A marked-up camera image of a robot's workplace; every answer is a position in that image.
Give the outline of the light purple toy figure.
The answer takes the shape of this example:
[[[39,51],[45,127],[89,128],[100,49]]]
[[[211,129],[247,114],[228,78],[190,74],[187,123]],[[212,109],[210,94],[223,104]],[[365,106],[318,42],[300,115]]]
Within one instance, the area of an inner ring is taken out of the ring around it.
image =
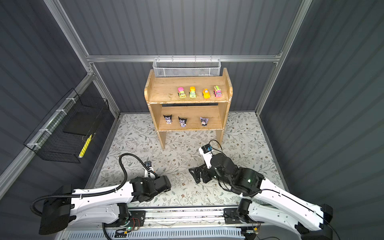
[[[208,125],[209,118],[202,118],[200,117],[201,125],[203,127],[206,127]]]

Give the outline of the black purple toy figure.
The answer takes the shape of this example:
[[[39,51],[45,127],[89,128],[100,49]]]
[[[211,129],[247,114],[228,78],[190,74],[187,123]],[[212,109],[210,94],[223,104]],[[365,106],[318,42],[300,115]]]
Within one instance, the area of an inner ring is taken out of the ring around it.
[[[182,128],[187,126],[187,120],[188,120],[187,118],[178,117],[178,119],[179,119],[179,123],[180,123]]]
[[[164,118],[165,118],[165,121],[166,121],[166,124],[170,125],[172,124],[172,115],[164,115]]]

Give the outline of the pink green toy bus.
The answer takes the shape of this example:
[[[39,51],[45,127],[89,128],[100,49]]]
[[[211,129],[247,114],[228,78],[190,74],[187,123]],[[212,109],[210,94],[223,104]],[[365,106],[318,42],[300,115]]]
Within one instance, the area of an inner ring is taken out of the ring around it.
[[[219,86],[214,86],[214,95],[216,98],[220,98],[222,96],[222,90]]]

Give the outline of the orange toy car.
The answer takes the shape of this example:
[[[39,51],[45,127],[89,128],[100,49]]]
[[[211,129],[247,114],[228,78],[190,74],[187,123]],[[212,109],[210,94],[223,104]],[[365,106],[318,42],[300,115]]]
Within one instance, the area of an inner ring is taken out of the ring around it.
[[[204,99],[209,99],[209,98],[211,97],[210,92],[209,92],[208,89],[204,89],[204,90],[202,91],[202,94],[203,94],[203,98],[204,98]]]

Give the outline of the orange green toy truck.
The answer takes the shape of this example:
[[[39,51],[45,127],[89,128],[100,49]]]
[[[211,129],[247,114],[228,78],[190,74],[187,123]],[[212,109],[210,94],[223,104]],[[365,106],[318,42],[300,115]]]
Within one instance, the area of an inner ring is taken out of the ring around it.
[[[190,98],[196,98],[197,97],[197,95],[196,95],[196,88],[195,87],[190,87],[189,97]]]

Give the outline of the pink green toy car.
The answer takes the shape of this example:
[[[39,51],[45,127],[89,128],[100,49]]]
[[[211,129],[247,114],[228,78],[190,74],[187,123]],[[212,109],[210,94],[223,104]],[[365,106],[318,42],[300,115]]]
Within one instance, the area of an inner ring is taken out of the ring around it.
[[[178,88],[178,95],[179,95],[179,98],[180,98],[180,99],[184,99],[184,98],[187,97],[186,94],[185,94],[185,90],[184,90],[183,87]]]

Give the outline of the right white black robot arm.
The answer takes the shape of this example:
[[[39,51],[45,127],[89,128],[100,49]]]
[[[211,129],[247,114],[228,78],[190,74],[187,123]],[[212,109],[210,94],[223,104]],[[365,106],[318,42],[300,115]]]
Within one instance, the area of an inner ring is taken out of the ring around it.
[[[262,174],[238,167],[223,153],[206,153],[203,157],[205,163],[190,168],[190,174],[197,184],[211,180],[217,180],[220,186],[228,184],[229,188],[224,188],[224,191],[241,197],[237,208],[241,222],[274,224],[295,233],[302,240],[333,238],[331,206],[306,202],[273,184]]]

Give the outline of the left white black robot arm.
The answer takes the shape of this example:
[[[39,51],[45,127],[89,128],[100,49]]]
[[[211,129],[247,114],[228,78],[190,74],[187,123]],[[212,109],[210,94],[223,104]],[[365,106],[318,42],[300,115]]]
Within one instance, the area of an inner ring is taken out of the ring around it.
[[[77,224],[114,224],[128,217],[128,203],[149,202],[170,190],[171,182],[167,176],[156,179],[137,177],[123,185],[100,189],[62,186],[53,195],[40,198],[43,210],[39,235],[55,234]]]

